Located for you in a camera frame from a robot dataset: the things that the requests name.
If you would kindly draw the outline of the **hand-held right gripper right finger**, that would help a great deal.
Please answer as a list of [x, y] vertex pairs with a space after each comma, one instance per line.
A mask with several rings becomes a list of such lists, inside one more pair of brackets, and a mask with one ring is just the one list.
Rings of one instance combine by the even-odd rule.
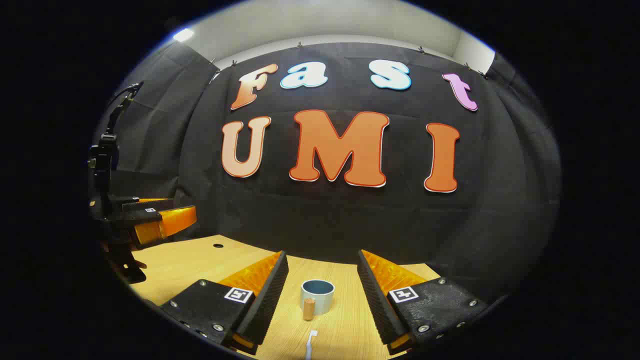
[[489, 307], [459, 280], [420, 276], [363, 249], [357, 271], [375, 328], [391, 355], [457, 337]]

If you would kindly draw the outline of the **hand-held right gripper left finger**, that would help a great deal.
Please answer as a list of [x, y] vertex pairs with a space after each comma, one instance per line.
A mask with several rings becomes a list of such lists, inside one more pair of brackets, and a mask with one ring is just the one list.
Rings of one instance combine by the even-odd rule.
[[265, 341], [288, 273], [286, 252], [278, 251], [224, 280], [199, 279], [160, 309], [210, 343], [255, 355]]

